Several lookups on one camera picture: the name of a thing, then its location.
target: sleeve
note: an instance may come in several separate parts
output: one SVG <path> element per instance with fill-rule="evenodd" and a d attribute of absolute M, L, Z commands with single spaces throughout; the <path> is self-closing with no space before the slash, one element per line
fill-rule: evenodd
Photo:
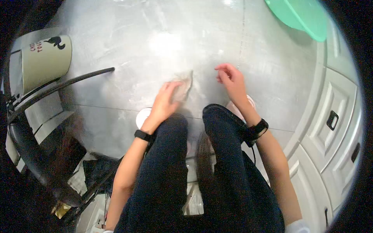
<path fill-rule="evenodd" d="M 297 220 L 285 227 L 285 233 L 310 233 L 307 223 L 303 220 Z"/>

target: white sneaker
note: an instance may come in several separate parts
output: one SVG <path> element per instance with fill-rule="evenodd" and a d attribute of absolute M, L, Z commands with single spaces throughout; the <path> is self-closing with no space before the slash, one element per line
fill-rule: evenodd
<path fill-rule="evenodd" d="M 247 96 L 247 99 L 249 100 L 251 106 L 255 108 L 255 102 L 254 100 L 249 96 L 249 95 L 246 95 Z M 230 101 L 227 106 L 225 106 L 229 111 L 233 112 L 236 116 L 238 116 L 241 120 L 245 121 L 244 119 L 244 116 L 242 115 L 242 113 L 238 110 L 238 108 L 233 104 L 232 101 Z"/>

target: person's right hand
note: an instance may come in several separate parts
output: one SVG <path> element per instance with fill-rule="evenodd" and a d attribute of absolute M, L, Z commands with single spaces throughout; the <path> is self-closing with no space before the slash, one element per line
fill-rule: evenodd
<path fill-rule="evenodd" d="M 220 64 L 215 67 L 215 70 L 218 71 L 217 81 L 224 84 L 228 96 L 234 105 L 238 108 L 247 105 L 248 99 L 246 97 L 245 82 L 242 73 L 229 63 Z"/>

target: cabinet door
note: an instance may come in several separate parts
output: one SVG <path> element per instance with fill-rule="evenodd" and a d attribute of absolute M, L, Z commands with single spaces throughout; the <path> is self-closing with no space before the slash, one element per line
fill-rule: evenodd
<path fill-rule="evenodd" d="M 326 46 L 327 67 L 338 71 L 358 85 L 358 77 L 350 50 L 332 19 L 328 22 Z"/>
<path fill-rule="evenodd" d="M 341 146 L 330 163 L 321 171 L 333 211 L 345 199 L 356 171 L 361 147 L 361 101 L 357 99 L 354 113 Z"/>
<path fill-rule="evenodd" d="M 290 157 L 289 168 L 303 219 L 311 232 L 324 232 L 325 209 L 328 209 L 328 222 L 333 218 L 330 200 L 320 174 L 301 145 Z"/>
<path fill-rule="evenodd" d="M 351 121 L 357 86 L 346 77 L 326 69 L 325 83 L 311 125 L 301 141 L 317 170 L 330 162 Z"/>

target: knee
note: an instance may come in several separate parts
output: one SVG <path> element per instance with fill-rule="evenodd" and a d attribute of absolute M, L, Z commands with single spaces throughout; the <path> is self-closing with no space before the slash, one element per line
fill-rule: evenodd
<path fill-rule="evenodd" d="M 187 131 L 188 130 L 188 121 L 187 119 L 179 114 L 174 113 L 168 119 L 166 119 L 160 126 L 162 130 L 171 129 L 173 131 Z"/>

